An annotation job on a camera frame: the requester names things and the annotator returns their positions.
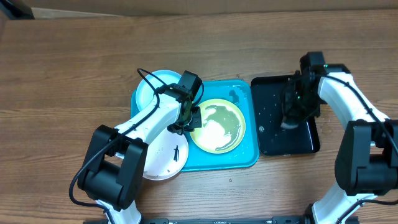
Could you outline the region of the green sponge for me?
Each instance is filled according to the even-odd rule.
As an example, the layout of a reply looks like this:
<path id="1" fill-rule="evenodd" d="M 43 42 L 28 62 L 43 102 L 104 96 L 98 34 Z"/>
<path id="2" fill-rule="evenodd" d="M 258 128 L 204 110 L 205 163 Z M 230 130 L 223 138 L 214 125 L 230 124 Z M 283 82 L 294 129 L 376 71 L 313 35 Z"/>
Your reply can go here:
<path id="1" fill-rule="evenodd" d="M 298 123 L 292 122 L 292 121 L 288 121 L 288 120 L 283 120 L 283 122 L 281 123 L 281 128 L 282 129 L 295 129 L 299 126 Z"/>

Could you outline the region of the yellow plate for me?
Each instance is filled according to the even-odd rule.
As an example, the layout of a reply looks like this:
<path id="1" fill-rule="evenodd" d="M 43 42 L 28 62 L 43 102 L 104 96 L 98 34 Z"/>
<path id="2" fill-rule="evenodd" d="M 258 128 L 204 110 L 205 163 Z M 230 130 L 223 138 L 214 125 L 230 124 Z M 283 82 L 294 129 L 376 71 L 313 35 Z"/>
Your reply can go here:
<path id="1" fill-rule="evenodd" d="M 239 146 L 246 132 L 243 112 L 232 102 L 210 99 L 199 104 L 201 127 L 190 133 L 203 151 L 223 154 Z"/>

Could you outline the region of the light blue plate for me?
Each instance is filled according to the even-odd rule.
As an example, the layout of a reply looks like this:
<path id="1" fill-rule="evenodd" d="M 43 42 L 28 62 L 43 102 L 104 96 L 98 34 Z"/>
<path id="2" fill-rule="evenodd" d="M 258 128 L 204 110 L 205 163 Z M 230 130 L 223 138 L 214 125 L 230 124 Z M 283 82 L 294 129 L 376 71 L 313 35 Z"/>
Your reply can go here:
<path id="1" fill-rule="evenodd" d="M 180 74 L 171 70 L 157 70 L 152 72 L 152 74 L 159 79 L 156 79 L 156 77 L 153 77 L 152 75 L 147 75 L 146 79 L 153 85 L 154 88 L 161 87 L 163 85 L 162 82 L 164 82 L 166 85 L 178 83 L 181 78 Z M 153 89 L 145 80 L 142 80 L 137 87 L 135 96 L 138 110 L 142 111 L 152 101 L 153 97 Z"/>

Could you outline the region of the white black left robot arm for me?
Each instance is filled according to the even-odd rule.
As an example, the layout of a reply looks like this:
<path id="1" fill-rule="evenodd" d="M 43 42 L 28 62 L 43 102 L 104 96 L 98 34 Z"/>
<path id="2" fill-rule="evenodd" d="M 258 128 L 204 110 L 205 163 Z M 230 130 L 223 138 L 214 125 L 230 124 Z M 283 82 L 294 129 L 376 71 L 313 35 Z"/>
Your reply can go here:
<path id="1" fill-rule="evenodd" d="M 141 223 L 134 201 L 149 145 L 164 130 L 181 136 L 199 128 L 200 109 L 194 99 L 203 91 L 201 84 L 163 85 L 150 105 L 129 121 L 116 128 L 99 126 L 69 186 L 70 200 L 102 209 L 108 223 Z"/>

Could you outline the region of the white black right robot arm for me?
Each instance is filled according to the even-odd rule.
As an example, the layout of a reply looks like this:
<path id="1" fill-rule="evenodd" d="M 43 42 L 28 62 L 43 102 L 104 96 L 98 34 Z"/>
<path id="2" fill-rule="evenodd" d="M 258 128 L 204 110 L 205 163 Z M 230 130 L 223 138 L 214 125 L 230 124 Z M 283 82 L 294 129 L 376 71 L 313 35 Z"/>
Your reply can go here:
<path id="1" fill-rule="evenodd" d="M 283 129 L 319 116 L 327 104 L 345 133 L 335 160 L 336 182 L 308 207 L 305 223 L 347 223 L 366 203 L 397 189 L 397 121 L 380 112 L 363 95 L 343 64 L 302 65 L 280 95 Z"/>

